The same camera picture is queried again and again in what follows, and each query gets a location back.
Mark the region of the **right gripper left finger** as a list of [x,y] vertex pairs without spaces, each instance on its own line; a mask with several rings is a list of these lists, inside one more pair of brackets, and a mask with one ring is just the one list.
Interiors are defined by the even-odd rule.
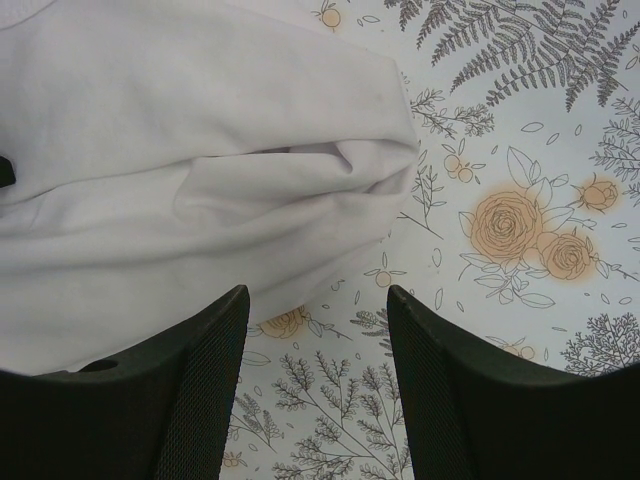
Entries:
[[215,479],[247,332],[238,286],[76,372],[1,375],[5,479]]

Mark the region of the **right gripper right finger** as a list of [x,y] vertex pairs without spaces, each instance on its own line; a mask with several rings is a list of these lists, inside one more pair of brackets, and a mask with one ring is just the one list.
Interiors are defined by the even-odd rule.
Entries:
[[390,340],[418,479],[635,479],[639,369],[578,376],[508,353],[400,286]]

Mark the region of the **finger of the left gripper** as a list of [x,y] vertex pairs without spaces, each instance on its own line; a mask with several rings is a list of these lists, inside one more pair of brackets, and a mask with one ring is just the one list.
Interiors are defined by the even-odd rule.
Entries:
[[16,183],[16,175],[11,161],[0,157],[0,188],[6,188]]

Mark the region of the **white t shirt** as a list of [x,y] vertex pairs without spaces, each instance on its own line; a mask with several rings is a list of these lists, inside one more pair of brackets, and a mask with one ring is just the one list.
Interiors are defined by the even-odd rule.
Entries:
[[1,366],[76,369],[237,285],[293,310],[387,234],[418,145],[391,58],[295,1],[1,5]]

